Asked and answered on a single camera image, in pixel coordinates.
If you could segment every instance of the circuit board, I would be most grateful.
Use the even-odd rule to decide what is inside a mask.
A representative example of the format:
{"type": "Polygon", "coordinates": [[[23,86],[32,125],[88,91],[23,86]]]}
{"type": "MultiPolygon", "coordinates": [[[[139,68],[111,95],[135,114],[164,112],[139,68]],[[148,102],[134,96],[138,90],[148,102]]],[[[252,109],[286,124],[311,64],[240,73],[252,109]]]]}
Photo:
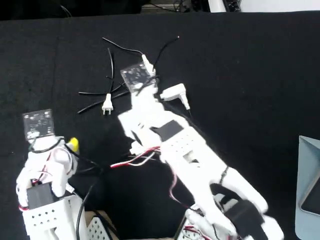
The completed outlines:
{"type": "Polygon", "coordinates": [[[149,81],[148,85],[156,82],[156,80],[148,73],[143,62],[122,69],[120,73],[131,93],[138,91],[147,81],[149,81]]]}
{"type": "Polygon", "coordinates": [[[51,109],[27,112],[22,117],[26,140],[55,134],[51,109]]]}

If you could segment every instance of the white power plug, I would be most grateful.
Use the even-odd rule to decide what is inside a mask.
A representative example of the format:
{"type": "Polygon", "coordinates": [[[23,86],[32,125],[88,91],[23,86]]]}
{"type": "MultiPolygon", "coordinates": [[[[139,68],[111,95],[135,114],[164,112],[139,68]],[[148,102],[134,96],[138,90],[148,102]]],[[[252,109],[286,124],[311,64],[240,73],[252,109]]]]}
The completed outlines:
{"type": "Polygon", "coordinates": [[[190,110],[189,102],[187,99],[186,88],[183,83],[169,87],[160,94],[160,98],[164,101],[171,101],[179,98],[186,110],[190,110]]]}
{"type": "Polygon", "coordinates": [[[114,106],[112,105],[112,101],[111,101],[111,94],[108,93],[105,97],[105,101],[103,102],[102,105],[102,111],[103,111],[103,115],[106,114],[106,111],[109,112],[109,115],[111,114],[111,111],[114,109],[114,106]]]}

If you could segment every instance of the yellow component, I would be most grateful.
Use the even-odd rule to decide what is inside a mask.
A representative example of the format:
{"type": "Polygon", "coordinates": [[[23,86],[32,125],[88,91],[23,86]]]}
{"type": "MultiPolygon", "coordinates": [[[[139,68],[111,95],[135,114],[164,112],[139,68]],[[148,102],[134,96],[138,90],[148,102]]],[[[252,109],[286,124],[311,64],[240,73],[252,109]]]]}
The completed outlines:
{"type": "Polygon", "coordinates": [[[71,144],[71,149],[74,152],[78,152],[79,150],[79,141],[75,137],[71,138],[69,141],[69,144],[71,144]]]}

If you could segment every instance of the perforated white panel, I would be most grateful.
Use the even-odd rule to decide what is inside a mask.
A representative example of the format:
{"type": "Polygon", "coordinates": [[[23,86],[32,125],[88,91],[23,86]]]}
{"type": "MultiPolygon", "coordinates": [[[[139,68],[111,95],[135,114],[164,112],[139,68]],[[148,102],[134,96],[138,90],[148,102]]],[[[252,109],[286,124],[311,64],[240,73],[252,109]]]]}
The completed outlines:
{"type": "Polygon", "coordinates": [[[94,217],[87,227],[89,240],[110,240],[104,225],[98,217],[94,217]]]}
{"type": "Polygon", "coordinates": [[[25,229],[28,235],[72,223],[69,201],[60,201],[23,212],[25,229]]]}

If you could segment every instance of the black cable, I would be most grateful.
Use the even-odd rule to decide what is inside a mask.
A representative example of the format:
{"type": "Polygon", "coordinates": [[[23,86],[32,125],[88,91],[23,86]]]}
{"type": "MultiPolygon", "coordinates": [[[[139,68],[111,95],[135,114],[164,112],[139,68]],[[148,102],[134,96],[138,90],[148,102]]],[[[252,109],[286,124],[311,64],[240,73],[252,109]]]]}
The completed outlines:
{"type": "Polygon", "coordinates": [[[149,4],[154,6],[154,7],[156,7],[156,8],[159,8],[159,9],[162,9],[162,10],[166,10],[168,12],[178,13],[176,10],[171,10],[171,9],[168,9],[166,7],[163,7],[163,6],[158,6],[158,5],[156,5],[156,4],[152,3],[152,2],[149,2],[149,4]]]}
{"type": "Polygon", "coordinates": [[[130,49],[130,48],[125,48],[125,47],[120,46],[120,45],[116,44],[115,42],[113,42],[113,41],[105,38],[105,37],[102,37],[102,39],[105,40],[105,41],[107,41],[108,43],[113,44],[114,46],[116,46],[116,47],[119,48],[119,49],[122,49],[122,50],[125,50],[125,51],[129,51],[129,52],[135,52],[135,53],[139,53],[139,54],[143,55],[142,51],[135,50],[135,49],[130,49]]]}
{"type": "Polygon", "coordinates": [[[89,167],[89,168],[77,170],[77,171],[75,172],[75,175],[85,174],[85,173],[87,173],[87,172],[90,172],[90,171],[93,170],[93,169],[96,169],[96,166],[92,166],[92,167],[89,167]]]}
{"type": "Polygon", "coordinates": [[[88,200],[88,197],[89,197],[91,191],[93,190],[94,186],[98,183],[99,179],[100,179],[100,176],[98,176],[97,180],[89,187],[89,190],[88,190],[87,194],[85,195],[85,197],[84,197],[84,199],[82,201],[82,204],[80,206],[78,217],[76,219],[76,227],[75,227],[75,234],[76,234],[76,239],[77,240],[80,240],[79,226],[80,226],[80,220],[81,220],[82,211],[85,208],[85,203],[88,200]]]}
{"type": "Polygon", "coordinates": [[[111,80],[108,94],[111,94],[113,85],[114,85],[114,81],[111,80]]]}
{"type": "Polygon", "coordinates": [[[71,153],[72,155],[76,156],[79,160],[83,160],[83,161],[86,161],[86,162],[88,162],[88,163],[90,163],[90,164],[92,164],[92,165],[95,165],[95,166],[96,166],[97,168],[99,168],[100,170],[103,169],[103,167],[101,167],[101,166],[100,166],[98,163],[96,163],[95,161],[92,161],[92,160],[90,160],[90,159],[88,159],[88,158],[86,158],[86,157],[80,156],[78,153],[72,151],[71,148],[68,147],[67,144],[65,144],[64,146],[65,146],[65,148],[68,150],[69,153],[71,153]]]}
{"type": "Polygon", "coordinates": [[[38,138],[35,138],[34,141],[33,141],[33,143],[32,143],[31,146],[30,146],[30,150],[31,150],[31,152],[33,152],[34,154],[43,154],[43,153],[45,153],[45,152],[51,151],[51,150],[54,149],[56,146],[58,146],[59,143],[60,143],[62,140],[64,140],[65,138],[64,138],[64,137],[60,137],[55,144],[53,144],[51,147],[48,147],[48,148],[46,148],[46,149],[43,149],[43,150],[34,150],[34,149],[33,149],[33,146],[35,145],[35,142],[36,142],[37,139],[38,139],[38,138]]]}
{"type": "Polygon", "coordinates": [[[192,119],[192,114],[191,114],[191,110],[190,109],[188,110],[188,113],[189,113],[190,118],[192,119]]]}
{"type": "Polygon", "coordinates": [[[114,57],[110,51],[110,48],[108,47],[108,53],[109,53],[109,58],[111,62],[111,77],[106,76],[108,79],[114,79],[115,78],[115,66],[114,66],[114,57]]]}
{"type": "Polygon", "coordinates": [[[219,184],[221,185],[222,182],[224,181],[226,175],[227,175],[227,172],[229,170],[229,166],[226,166],[225,170],[221,173],[221,177],[220,177],[220,181],[219,181],[219,184]]]}
{"type": "Polygon", "coordinates": [[[100,104],[103,104],[105,100],[101,100],[101,101],[96,101],[92,104],[90,104],[89,106],[86,106],[84,108],[82,108],[81,110],[79,110],[77,113],[78,114],[83,114],[84,112],[88,111],[89,109],[92,109],[95,106],[98,106],[100,104]]]}
{"type": "Polygon", "coordinates": [[[156,57],[154,64],[153,64],[153,69],[152,71],[156,68],[156,65],[160,59],[160,56],[162,54],[162,52],[166,49],[166,47],[168,47],[170,44],[174,43],[175,41],[177,41],[180,38],[180,36],[176,36],[174,39],[171,39],[170,41],[168,41],[166,44],[163,45],[163,47],[160,49],[158,56],[156,57]]]}
{"type": "Polygon", "coordinates": [[[153,80],[153,79],[157,79],[159,76],[156,75],[156,76],[153,76],[153,77],[150,77],[148,78],[143,84],[142,86],[138,89],[138,91],[136,92],[136,96],[138,96],[141,91],[153,80]]]}
{"type": "MultiPolygon", "coordinates": [[[[119,98],[119,97],[121,97],[121,96],[127,95],[127,94],[129,94],[129,93],[130,93],[130,92],[127,90],[127,91],[121,92],[121,93],[119,93],[119,94],[117,94],[117,95],[115,95],[115,96],[111,96],[111,99],[113,100],[113,99],[119,98]]],[[[90,104],[89,106],[86,106],[86,107],[82,108],[82,109],[79,110],[77,113],[78,113],[78,114],[83,114],[84,112],[88,111],[89,109],[91,109],[91,108],[93,108],[93,107],[95,107],[95,106],[98,106],[98,105],[100,105],[100,104],[103,104],[104,101],[105,101],[105,100],[96,101],[96,102],[90,104]]]]}
{"type": "MultiPolygon", "coordinates": [[[[114,88],[110,93],[114,93],[115,91],[117,91],[119,88],[125,86],[126,83],[123,82],[121,83],[119,86],[117,86],[116,88],[114,88]]],[[[85,92],[85,91],[79,91],[78,94],[79,95],[89,95],[89,96],[103,96],[106,95],[108,92],[85,92]]]]}
{"type": "MultiPolygon", "coordinates": [[[[83,196],[81,196],[81,194],[75,189],[74,194],[76,194],[79,198],[81,198],[82,200],[84,200],[83,196]]],[[[98,212],[97,210],[94,209],[94,207],[91,205],[91,203],[88,201],[87,206],[91,209],[92,212],[95,213],[95,215],[98,216],[98,218],[105,223],[105,225],[108,227],[108,229],[110,229],[114,235],[120,239],[119,235],[118,235],[118,231],[100,214],[100,212],[98,212]]]]}
{"type": "Polygon", "coordinates": [[[218,235],[217,235],[217,230],[216,230],[215,225],[212,225],[212,227],[213,227],[213,230],[214,230],[215,238],[216,238],[217,240],[220,240],[220,238],[219,238],[218,235]]]}

